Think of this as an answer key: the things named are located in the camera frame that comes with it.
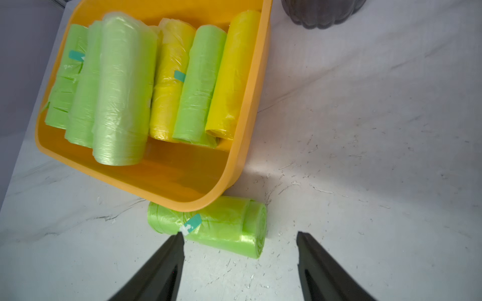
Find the yellow trash bag roll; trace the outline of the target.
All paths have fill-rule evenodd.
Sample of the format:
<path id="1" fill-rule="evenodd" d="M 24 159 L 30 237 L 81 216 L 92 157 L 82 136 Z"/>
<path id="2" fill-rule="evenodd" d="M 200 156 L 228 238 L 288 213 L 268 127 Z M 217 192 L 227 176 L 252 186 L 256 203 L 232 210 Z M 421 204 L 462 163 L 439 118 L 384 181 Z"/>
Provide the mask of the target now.
<path id="1" fill-rule="evenodd" d="M 249 76 L 261 13 L 244 11 L 231 22 L 205 131 L 232 140 Z"/>
<path id="2" fill-rule="evenodd" d="M 149 135 L 157 140 L 176 143 L 173 132 L 183 88 L 179 74 L 186 74 L 196 29 L 184 21 L 168 18 L 163 18 L 158 28 Z"/>

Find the orange plastic storage box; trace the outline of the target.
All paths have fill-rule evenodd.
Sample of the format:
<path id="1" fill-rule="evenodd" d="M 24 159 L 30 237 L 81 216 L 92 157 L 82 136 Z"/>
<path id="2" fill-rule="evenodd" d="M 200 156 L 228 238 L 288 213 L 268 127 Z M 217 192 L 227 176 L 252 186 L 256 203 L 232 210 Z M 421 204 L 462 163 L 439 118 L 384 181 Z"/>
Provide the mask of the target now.
<path id="1" fill-rule="evenodd" d="M 123 12 L 147 25 L 163 18 L 193 26 L 225 28 L 241 12 L 257 10 L 261 20 L 246 92 L 233 140 L 216 149 L 149 139 L 143 160 L 133 166 L 114 167 L 95 161 L 92 150 L 69 143 L 64 131 L 45 124 L 39 111 L 35 141 L 39 150 L 93 178 L 169 209 L 189 212 L 213 203 L 242 174 L 256 123 L 271 34 L 271 1 L 81 1 L 69 25 L 89 26 L 106 13 Z"/>

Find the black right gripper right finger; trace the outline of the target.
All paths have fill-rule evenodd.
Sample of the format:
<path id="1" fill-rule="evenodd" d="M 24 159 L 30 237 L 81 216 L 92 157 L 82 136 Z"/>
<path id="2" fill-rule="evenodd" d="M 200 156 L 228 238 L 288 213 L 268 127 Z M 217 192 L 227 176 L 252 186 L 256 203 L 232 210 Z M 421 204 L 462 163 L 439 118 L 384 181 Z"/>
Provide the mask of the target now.
<path id="1" fill-rule="evenodd" d="M 311 234 L 298 232 L 296 243 L 299 278 L 305 300 L 375 300 Z"/>

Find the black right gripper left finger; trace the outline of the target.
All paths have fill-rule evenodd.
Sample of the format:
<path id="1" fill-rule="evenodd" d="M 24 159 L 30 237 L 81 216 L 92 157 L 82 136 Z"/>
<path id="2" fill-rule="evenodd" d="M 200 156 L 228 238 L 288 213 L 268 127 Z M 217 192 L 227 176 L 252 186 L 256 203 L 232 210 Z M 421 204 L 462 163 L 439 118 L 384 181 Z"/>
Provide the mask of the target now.
<path id="1" fill-rule="evenodd" d="M 110 300 L 176 300 L 182 277 L 184 238 L 170 236 Z"/>

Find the light green trash bag roll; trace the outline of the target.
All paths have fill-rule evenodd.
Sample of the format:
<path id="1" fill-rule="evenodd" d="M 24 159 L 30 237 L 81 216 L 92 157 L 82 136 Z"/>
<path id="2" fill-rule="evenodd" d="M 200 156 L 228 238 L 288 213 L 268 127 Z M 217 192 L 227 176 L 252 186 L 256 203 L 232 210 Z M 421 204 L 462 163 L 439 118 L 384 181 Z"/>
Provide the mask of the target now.
<path id="1" fill-rule="evenodd" d="M 149 135 L 158 35 L 125 13 L 102 20 L 93 155 L 108 166 L 141 162 Z"/>

